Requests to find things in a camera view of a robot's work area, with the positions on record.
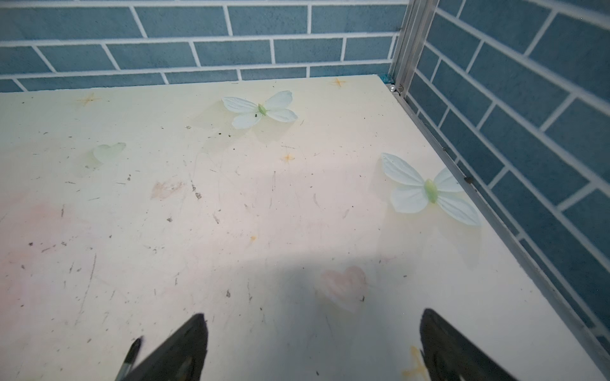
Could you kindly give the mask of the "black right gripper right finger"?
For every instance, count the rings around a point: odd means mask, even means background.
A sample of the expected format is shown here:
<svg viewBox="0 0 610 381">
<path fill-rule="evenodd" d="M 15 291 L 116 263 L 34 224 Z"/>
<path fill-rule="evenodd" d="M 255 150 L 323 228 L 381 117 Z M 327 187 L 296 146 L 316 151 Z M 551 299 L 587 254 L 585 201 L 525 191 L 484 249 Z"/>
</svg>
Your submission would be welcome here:
<svg viewBox="0 0 610 381">
<path fill-rule="evenodd" d="M 436 311 L 424 310 L 419 332 L 432 380 L 516 381 Z"/>
</svg>

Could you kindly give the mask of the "silver black-tipped screwdriver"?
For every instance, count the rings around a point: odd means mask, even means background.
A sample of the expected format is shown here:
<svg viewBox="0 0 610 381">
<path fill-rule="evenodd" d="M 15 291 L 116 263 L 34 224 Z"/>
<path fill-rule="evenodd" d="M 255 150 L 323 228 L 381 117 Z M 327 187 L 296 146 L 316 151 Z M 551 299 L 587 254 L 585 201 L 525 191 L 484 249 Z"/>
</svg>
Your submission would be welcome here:
<svg viewBox="0 0 610 381">
<path fill-rule="evenodd" d="M 141 349 L 141 344 L 143 342 L 143 337 L 137 338 L 133 344 L 130 346 L 124 361 L 122 362 L 121 367 L 119 368 L 119 372 L 115 377 L 115 381 L 122 381 L 126 378 L 126 376 L 130 373 L 133 365 L 135 363 L 136 358 Z"/>
</svg>

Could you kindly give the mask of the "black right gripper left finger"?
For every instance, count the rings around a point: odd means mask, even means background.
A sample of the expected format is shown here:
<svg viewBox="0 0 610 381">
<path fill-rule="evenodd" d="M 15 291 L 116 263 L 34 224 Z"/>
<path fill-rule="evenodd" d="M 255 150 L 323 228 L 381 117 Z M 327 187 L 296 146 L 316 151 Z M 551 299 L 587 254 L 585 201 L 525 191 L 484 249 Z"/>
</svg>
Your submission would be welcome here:
<svg viewBox="0 0 610 381">
<path fill-rule="evenodd" d="M 199 381 L 207 356 L 208 328 L 204 314 L 194 314 L 165 342 L 126 373 L 128 381 Z"/>
</svg>

